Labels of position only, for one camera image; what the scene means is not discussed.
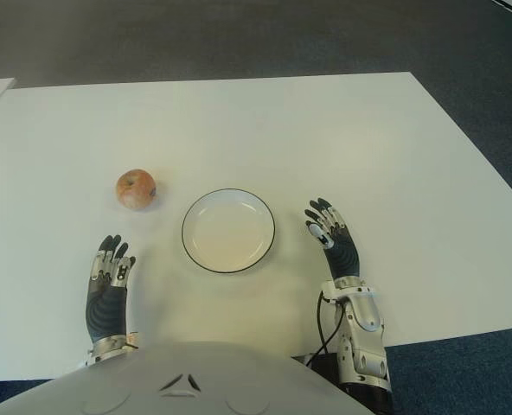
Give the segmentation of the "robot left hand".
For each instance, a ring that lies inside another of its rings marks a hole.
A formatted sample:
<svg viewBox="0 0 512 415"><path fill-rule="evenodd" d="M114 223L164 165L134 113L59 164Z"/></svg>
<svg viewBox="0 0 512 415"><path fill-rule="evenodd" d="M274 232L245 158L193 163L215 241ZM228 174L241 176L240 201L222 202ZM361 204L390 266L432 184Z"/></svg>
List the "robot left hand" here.
<svg viewBox="0 0 512 415"><path fill-rule="evenodd" d="M96 252L86 296L86 329L92 343L126 334L127 283L135 257L119 234L108 235Z"/></svg>

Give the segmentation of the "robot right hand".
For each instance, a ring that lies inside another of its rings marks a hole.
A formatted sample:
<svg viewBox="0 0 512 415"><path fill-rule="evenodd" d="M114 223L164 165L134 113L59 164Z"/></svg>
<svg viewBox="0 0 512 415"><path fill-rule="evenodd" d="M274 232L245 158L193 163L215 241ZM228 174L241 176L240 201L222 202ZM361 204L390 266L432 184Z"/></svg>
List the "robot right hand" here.
<svg viewBox="0 0 512 415"><path fill-rule="evenodd" d="M309 202L304 214L309 233L323 248L333 280L360 276L359 254L349 228L340 213L325 199Z"/></svg>

